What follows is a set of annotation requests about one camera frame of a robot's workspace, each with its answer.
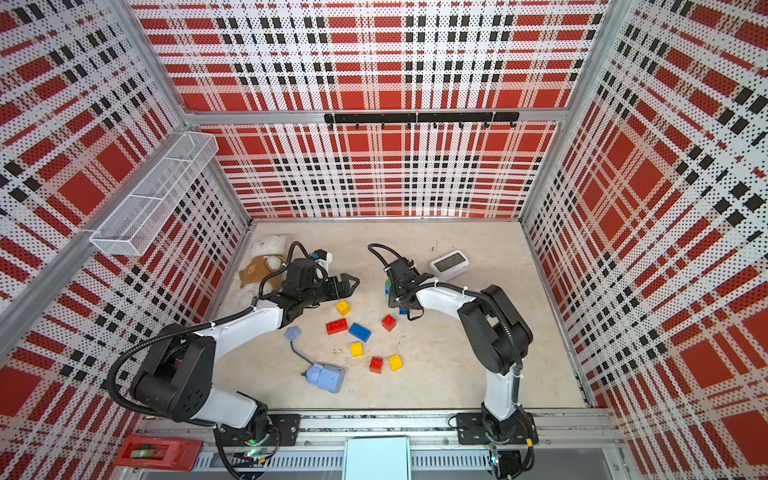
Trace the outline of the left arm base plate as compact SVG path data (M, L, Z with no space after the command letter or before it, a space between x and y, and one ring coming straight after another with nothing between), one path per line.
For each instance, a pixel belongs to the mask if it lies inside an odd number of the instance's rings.
M296 444L300 421L299 414L258 415L243 428L215 427L214 438L223 447L291 447Z

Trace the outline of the red small lego brick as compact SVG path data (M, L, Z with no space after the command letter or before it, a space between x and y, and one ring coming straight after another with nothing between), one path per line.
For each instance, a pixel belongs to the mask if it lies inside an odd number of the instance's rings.
M388 332L391 332L396 327L396 320L391 316L387 315L382 321L382 326L385 330Z

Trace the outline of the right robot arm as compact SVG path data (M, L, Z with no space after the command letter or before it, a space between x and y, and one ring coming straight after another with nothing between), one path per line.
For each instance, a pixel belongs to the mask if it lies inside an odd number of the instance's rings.
M533 333L504 290L490 285L471 290L420 273L412 260L389 246L367 250L383 265L390 281L388 305L406 313L437 311L460 321L468 343L486 371L480 424L488 441L532 447L535 422L520 402L523 359Z

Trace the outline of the red square lego brick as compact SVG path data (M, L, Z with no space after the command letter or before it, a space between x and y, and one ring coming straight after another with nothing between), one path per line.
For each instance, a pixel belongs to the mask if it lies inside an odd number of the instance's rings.
M383 359L380 357L372 357L369 362L369 371L375 374L381 374L383 371Z

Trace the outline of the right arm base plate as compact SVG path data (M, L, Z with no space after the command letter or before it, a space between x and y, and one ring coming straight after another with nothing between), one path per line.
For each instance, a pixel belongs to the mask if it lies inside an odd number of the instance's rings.
M516 410L509 418L498 420L490 413L459 413L455 417L461 445L537 445L538 431L531 414Z

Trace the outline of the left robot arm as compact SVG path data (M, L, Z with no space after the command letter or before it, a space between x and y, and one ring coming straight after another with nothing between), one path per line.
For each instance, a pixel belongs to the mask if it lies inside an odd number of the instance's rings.
M216 363L229 352L264 334L289 326L306 309L353 295L358 278L328 273L329 253L308 253L293 242L287 257L269 274L282 284L258 291L243 310L191 327L170 325L122 353L108 370L106 390L121 407L178 423L209 426L215 433L234 431L248 443L260 443L274 430L266 404L213 384Z

